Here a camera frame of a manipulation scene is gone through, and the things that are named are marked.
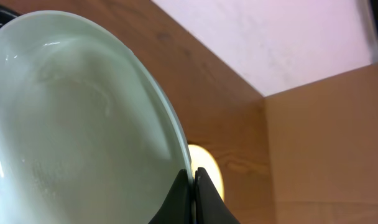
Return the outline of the light green plate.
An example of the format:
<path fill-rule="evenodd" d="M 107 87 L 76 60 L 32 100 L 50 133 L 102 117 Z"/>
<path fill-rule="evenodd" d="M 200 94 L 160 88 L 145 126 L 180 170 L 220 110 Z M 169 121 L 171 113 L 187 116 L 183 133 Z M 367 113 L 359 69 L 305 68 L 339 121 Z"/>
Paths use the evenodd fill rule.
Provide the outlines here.
<path fill-rule="evenodd" d="M 112 33 L 62 11 L 0 28 L 0 223 L 148 223 L 180 171 L 177 115 Z"/>

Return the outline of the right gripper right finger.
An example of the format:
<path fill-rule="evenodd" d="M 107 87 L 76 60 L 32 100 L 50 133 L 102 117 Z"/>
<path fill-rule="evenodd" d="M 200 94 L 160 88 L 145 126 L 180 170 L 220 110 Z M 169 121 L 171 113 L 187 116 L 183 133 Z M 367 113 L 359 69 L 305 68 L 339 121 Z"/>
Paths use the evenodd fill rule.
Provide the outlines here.
<path fill-rule="evenodd" d="M 195 205 L 197 224 L 239 224 L 203 167 L 195 172 Z"/>

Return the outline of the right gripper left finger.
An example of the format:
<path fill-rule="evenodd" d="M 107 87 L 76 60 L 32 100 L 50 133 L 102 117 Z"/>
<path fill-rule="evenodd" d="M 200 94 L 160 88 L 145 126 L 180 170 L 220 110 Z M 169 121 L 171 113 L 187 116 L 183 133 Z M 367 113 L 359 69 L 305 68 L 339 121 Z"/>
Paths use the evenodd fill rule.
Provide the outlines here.
<path fill-rule="evenodd" d="M 149 224 L 190 224 L 192 221 L 190 194 L 187 171 L 182 169 Z"/>

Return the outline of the yellow plate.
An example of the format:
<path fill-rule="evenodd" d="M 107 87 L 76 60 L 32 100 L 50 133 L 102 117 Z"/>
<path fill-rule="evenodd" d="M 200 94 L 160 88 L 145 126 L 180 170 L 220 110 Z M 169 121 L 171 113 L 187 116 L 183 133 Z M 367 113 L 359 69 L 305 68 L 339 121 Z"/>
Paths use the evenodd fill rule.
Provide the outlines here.
<path fill-rule="evenodd" d="M 192 176 L 195 176 L 195 171 L 199 167 L 204 168 L 218 191 L 222 201 L 224 201 L 223 177 L 215 158 L 205 148 L 199 145 L 189 144 L 188 149 L 191 157 Z"/>

